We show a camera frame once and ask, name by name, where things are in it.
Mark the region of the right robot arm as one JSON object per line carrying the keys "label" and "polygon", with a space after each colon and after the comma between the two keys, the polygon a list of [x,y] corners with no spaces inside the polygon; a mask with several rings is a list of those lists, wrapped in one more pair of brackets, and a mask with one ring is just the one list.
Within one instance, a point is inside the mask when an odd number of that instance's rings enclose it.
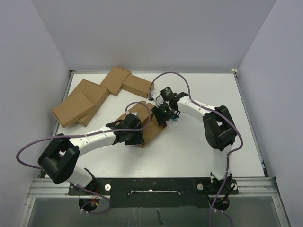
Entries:
{"label": "right robot arm", "polygon": [[233,120],[226,106],[213,107],[193,100],[185,92],[174,93],[170,87],[152,95],[151,100],[156,104],[152,112],[158,125],[167,126],[167,121],[177,119],[181,113],[188,114],[204,125],[205,137],[213,148],[213,170],[211,172],[211,189],[216,193],[226,190],[226,176],[231,174],[227,154],[235,142],[236,131]]}

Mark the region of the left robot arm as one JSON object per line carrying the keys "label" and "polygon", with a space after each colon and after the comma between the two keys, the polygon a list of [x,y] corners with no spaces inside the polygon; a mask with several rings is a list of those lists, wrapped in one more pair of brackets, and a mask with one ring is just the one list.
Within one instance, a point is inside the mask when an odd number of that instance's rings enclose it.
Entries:
{"label": "left robot arm", "polygon": [[53,139],[38,159],[40,167],[55,184],[65,181],[78,185],[85,194],[92,194],[96,189],[96,178],[86,168],[77,166],[80,156],[104,146],[118,143],[128,145],[143,144],[143,132],[138,113],[129,113],[123,120],[106,124],[93,131],[91,136],[83,138]]}

